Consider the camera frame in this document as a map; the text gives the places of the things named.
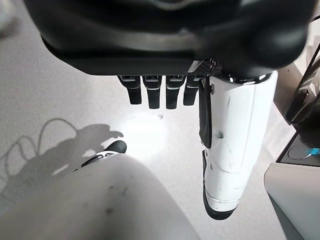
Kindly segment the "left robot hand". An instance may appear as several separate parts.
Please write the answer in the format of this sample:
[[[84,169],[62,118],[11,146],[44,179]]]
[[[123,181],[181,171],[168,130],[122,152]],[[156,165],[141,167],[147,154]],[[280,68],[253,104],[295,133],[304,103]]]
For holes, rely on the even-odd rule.
[[[258,159],[278,69],[303,51],[315,0],[27,0],[46,48],[95,76],[117,76],[151,109],[199,99],[203,202],[225,220]]]

